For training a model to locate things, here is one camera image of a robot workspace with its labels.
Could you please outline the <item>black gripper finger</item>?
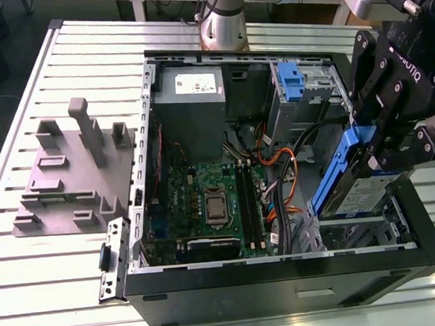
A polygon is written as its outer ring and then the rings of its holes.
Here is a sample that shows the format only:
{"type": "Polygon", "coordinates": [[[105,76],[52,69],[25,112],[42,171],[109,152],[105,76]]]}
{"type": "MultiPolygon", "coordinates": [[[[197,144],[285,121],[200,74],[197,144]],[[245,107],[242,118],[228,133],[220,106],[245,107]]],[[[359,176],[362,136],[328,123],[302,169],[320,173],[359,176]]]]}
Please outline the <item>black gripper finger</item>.
{"type": "Polygon", "coordinates": [[[351,64],[352,120],[356,124],[371,123],[379,114],[380,103],[375,97],[388,71],[388,59],[380,54],[380,45],[369,31],[355,35],[351,64]]]}
{"type": "Polygon", "coordinates": [[[376,96],[380,111],[367,144],[371,170],[405,172],[435,160],[435,126],[416,126],[417,121],[426,119],[423,115],[409,121],[401,116],[410,93],[406,83],[397,81],[376,96]]]}

